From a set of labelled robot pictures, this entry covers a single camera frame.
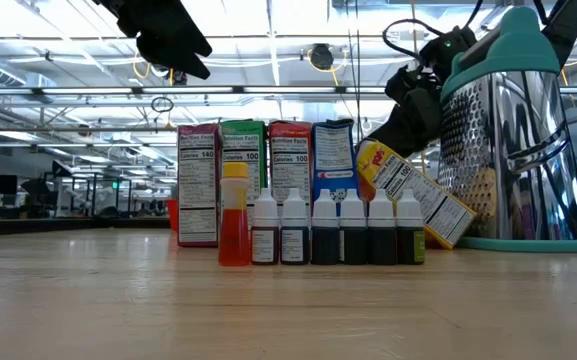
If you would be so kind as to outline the red plastic basket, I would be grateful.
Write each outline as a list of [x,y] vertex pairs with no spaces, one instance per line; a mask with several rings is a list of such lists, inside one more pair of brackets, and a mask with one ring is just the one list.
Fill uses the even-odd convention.
[[179,223],[178,223],[178,200],[177,199],[169,199],[166,201],[167,209],[169,214],[169,223],[170,227],[174,232],[178,231]]

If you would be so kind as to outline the blue mini cereal box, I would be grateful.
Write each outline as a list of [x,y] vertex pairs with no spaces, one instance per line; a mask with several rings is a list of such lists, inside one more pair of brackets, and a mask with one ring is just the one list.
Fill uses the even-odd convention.
[[328,189],[337,213],[347,190],[359,188],[353,126],[352,119],[342,119],[318,122],[312,127],[314,199],[322,189]]

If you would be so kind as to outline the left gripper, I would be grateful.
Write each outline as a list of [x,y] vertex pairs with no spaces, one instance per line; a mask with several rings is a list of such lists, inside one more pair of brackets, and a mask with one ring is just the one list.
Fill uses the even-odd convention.
[[137,37],[141,56],[153,65],[174,68],[200,79],[211,73],[199,59],[212,47],[179,0],[92,0],[117,18],[124,34],[150,32]]

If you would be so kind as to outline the green-label dropper bottle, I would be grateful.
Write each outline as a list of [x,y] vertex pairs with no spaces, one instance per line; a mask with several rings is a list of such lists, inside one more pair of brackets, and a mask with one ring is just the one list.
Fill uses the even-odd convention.
[[425,262],[424,219],[419,201],[411,189],[405,189],[397,202],[398,263],[421,265]]

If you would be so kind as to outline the green mini cereal box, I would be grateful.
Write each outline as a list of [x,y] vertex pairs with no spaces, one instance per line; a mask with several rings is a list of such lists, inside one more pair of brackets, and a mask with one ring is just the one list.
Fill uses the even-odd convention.
[[222,163],[243,162],[248,167],[247,213],[252,225],[254,203],[261,190],[268,187],[267,126],[258,120],[222,122]]

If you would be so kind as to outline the white column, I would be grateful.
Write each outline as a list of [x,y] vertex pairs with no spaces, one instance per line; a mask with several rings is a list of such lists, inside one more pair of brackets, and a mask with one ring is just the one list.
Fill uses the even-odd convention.
[[303,121],[310,123],[325,122],[338,118],[335,102],[304,102],[302,104]]

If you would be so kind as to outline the dark red dropper bottle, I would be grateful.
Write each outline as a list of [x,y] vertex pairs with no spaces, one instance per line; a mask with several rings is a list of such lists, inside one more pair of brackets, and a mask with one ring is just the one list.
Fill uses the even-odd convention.
[[252,263],[275,265],[279,260],[280,221],[277,202],[269,188],[262,188],[254,203],[251,227]]

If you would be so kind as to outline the steel box grater teal trim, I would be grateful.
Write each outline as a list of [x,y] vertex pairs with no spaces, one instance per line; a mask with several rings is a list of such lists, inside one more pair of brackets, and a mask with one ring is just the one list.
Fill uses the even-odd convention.
[[577,253],[577,162],[558,74],[526,7],[453,58],[440,98],[438,182],[474,213],[456,245]]

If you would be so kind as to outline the orange bottle yellow cap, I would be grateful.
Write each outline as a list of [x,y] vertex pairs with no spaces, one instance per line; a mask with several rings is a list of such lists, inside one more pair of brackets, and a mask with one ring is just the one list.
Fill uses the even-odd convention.
[[248,166],[227,162],[221,179],[221,225],[218,261],[222,266],[248,266],[250,239],[247,211]]

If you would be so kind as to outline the black workstation frame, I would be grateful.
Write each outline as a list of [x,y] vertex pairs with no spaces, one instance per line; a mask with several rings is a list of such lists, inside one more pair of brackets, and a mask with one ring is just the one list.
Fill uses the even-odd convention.
[[102,169],[68,167],[54,160],[51,187],[58,218],[130,218],[133,181]]

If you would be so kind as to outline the red mini cereal box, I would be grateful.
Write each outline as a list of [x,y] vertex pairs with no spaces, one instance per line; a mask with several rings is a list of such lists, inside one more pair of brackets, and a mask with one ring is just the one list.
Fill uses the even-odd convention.
[[274,121],[269,124],[270,188],[282,213],[290,189],[297,188],[305,201],[307,214],[312,193],[312,124],[299,121]]

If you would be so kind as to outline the dark blue dropper bottle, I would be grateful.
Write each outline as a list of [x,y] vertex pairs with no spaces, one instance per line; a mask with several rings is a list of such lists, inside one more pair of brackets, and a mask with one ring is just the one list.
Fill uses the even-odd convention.
[[306,265],[310,262],[310,230],[307,206],[298,188],[291,188],[283,202],[281,216],[281,263]]

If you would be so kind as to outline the purple mini cereal box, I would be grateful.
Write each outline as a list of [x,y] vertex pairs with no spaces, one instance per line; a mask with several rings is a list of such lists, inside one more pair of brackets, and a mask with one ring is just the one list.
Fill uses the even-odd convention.
[[216,247],[220,216],[219,126],[179,126],[177,152],[178,245]]

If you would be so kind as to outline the black round ceiling device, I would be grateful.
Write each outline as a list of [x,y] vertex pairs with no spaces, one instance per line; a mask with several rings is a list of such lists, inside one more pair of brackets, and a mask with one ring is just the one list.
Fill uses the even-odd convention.
[[310,50],[308,57],[314,68],[322,71],[329,71],[332,69],[334,57],[327,44],[316,43]]

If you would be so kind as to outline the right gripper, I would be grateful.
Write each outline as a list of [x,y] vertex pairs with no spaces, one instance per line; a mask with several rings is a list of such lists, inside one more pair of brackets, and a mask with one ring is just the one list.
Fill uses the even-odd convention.
[[385,94],[394,100],[388,120],[368,135],[406,158],[423,150],[440,134],[441,83],[424,67],[400,67],[387,81]]

